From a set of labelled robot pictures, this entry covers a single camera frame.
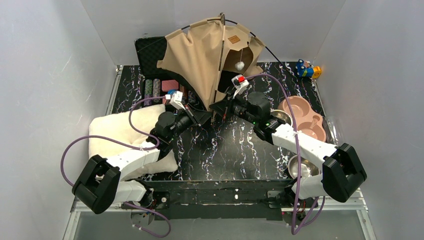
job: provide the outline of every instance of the tan fabric tent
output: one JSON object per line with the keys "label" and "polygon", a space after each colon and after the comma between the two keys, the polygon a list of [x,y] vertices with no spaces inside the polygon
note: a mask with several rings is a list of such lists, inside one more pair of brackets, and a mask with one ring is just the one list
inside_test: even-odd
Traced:
{"label": "tan fabric tent", "polygon": [[[264,43],[250,36],[243,25],[228,26],[224,22],[222,17],[207,18],[191,24],[187,34],[178,29],[167,35],[165,56],[157,62],[158,68],[185,78],[208,110],[210,104],[225,96],[218,91],[222,71],[246,77],[262,72],[256,64]],[[244,68],[238,71],[235,64],[240,59]]]}

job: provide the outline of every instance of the blue toy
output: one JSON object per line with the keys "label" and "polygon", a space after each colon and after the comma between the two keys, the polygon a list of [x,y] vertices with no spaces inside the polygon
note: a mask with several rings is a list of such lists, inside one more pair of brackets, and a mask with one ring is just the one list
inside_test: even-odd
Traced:
{"label": "blue toy", "polygon": [[310,61],[299,59],[296,63],[297,75],[300,77],[312,77],[314,79],[321,75],[321,68],[319,66],[312,67]]}

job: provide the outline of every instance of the white pom-pom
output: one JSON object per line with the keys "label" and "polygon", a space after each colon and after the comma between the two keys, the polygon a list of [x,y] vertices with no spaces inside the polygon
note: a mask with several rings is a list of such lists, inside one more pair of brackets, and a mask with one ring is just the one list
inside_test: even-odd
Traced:
{"label": "white pom-pom", "polygon": [[235,64],[235,69],[237,69],[238,71],[241,71],[244,67],[245,67],[245,63],[242,61],[239,61]]}

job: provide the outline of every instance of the small tag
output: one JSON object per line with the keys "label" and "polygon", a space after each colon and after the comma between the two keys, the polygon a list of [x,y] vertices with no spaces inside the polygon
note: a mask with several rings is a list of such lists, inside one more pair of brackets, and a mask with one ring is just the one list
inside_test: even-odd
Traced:
{"label": "small tag", "polygon": [[239,38],[237,35],[234,35],[234,36],[229,37],[229,38],[228,38],[228,40],[229,40],[232,44],[235,44],[235,43],[240,42],[240,38]]}

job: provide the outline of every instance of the black cable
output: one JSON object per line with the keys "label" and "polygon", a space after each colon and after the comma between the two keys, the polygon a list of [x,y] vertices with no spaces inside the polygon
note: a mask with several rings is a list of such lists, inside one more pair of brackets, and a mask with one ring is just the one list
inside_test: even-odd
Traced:
{"label": "black cable", "polygon": [[147,48],[147,47],[150,47],[151,45],[153,45],[153,44],[155,44],[155,43],[157,43],[157,42],[161,41],[161,40],[162,40],[162,39],[164,39],[164,38],[165,38],[165,37],[163,36],[163,37],[159,38],[158,40],[156,40],[156,41],[154,41],[154,42],[150,43],[149,45],[147,45],[147,46],[145,46],[145,47],[143,47],[143,48],[139,49],[139,50],[137,51],[137,53],[138,53],[138,52],[140,52],[141,50],[143,50],[143,49],[145,49],[145,48]]}
{"label": "black cable", "polygon": [[[210,21],[217,21],[217,20],[221,20],[221,18],[211,18],[211,19],[208,19],[208,20],[206,20],[207,22],[210,22]],[[187,25],[187,26],[185,26],[185,27],[182,27],[181,28],[181,30],[184,30],[184,29],[186,29],[186,28],[188,28],[188,27],[190,27],[190,25]]]}
{"label": "black cable", "polygon": [[194,109],[194,110],[197,110],[197,111],[200,111],[200,112],[208,112],[208,111],[206,111],[206,110],[200,110],[200,109],[198,109],[198,108],[195,108],[191,103],[189,103],[188,104],[188,106],[190,107],[190,108],[192,108],[192,109]]}
{"label": "black cable", "polygon": [[[226,22],[226,20],[225,20],[225,14],[223,12],[221,12],[219,15],[221,16],[221,19],[220,20],[221,20],[222,24],[224,25],[224,29],[225,29],[225,22]],[[223,39],[222,40],[222,47],[221,47],[221,56],[219,57],[218,71],[221,71],[221,65],[223,63],[224,44],[225,44],[225,40]]]}
{"label": "black cable", "polygon": [[[235,22],[235,21],[231,21],[231,20],[228,20],[228,19],[226,19],[225,20],[226,22],[230,22],[230,23],[232,23],[232,24],[235,24],[235,25],[237,25],[237,24],[239,24],[238,22]],[[256,38],[256,35],[253,33],[253,32],[250,32],[250,35],[252,35],[253,37],[255,37]],[[275,60],[277,60],[277,62],[279,63],[279,64],[283,64],[279,59],[278,59],[278,57],[267,47],[267,46],[265,46],[265,48],[266,48],[266,50],[268,50],[268,52],[275,58]]]}

